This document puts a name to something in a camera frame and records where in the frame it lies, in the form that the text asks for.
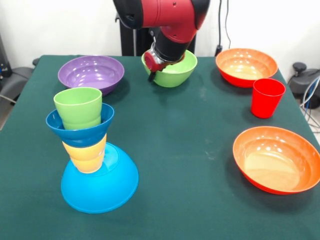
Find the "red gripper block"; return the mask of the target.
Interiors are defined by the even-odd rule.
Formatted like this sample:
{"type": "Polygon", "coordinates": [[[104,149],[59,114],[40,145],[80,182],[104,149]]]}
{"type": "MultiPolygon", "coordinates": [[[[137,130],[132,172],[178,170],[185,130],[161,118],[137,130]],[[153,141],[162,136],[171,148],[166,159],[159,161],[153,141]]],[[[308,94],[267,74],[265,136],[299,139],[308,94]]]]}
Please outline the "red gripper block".
{"type": "Polygon", "coordinates": [[[144,53],[144,62],[148,69],[151,71],[148,77],[149,82],[152,82],[154,80],[156,76],[155,72],[162,71],[167,66],[175,64],[175,62],[166,61],[160,58],[153,48],[150,48],[144,53]]]}

